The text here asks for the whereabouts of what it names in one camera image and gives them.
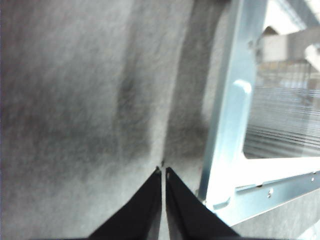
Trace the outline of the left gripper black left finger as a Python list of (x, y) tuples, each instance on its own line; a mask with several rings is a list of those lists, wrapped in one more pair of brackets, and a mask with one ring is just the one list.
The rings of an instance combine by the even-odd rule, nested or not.
[(162, 214), (162, 172), (157, 167), (132, 198), (89, 235), (90, 240), (157, 240)]

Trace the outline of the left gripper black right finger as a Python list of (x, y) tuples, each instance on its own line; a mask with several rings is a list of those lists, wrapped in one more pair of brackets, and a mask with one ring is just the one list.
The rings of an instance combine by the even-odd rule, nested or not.
[(207, 209), (170, 167), (165, 170), (165, 202), (171, 240), (239, 239), (239, 234)]

